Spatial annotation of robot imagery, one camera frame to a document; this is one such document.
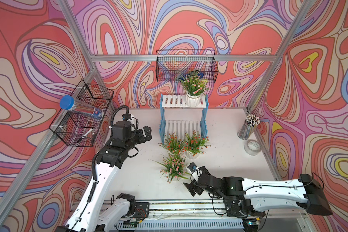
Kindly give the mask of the pink flower potted plant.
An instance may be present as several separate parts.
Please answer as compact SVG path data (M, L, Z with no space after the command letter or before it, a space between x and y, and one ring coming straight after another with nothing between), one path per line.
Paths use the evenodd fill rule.
M186 171L186 157L183 154L163 156L162 161L154 161L160 165L160 173L166 177L167 183L173 181L189 180L190 174Z
M210 90L208 80L205 79L205 74L203 79L199 79L188 77L187 73L186 75L182 75L179 81L186 94L186 104L189 107L197 107L202 97Z

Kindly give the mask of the red flower potted plant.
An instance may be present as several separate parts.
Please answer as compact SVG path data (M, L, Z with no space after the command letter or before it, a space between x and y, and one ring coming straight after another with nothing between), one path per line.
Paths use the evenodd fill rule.
M176 156L183 158L185 156L185 141L175 133L165 135L163 142L159 143L159 146L165 149L171 157Z
M202 137L197 131L185 134L185 144L183 149L189 159L195 159L204 154L204 149L211 147L209 138Z

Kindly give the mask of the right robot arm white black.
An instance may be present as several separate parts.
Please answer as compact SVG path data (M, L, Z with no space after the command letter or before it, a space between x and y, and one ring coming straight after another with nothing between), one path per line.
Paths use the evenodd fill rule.
M218 178L195 163L187 166L192 196L207 192L212 199L222 199L229 217L259 217L271 209L298 208L308 214L330 216L333 211L323 185L309 174L285 181L259 181L242 177Z

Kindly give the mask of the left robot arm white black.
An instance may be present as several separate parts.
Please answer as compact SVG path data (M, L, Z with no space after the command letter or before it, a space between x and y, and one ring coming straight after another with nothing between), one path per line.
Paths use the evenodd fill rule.
M111 127L111 136L92 159L92 178L78 207L57 232L109 232L118 221L135 214L135 196L122 193L105 211L101 211L114 177L129 158L129 151L152 139L152 129L139 129L130 121L119 121Z

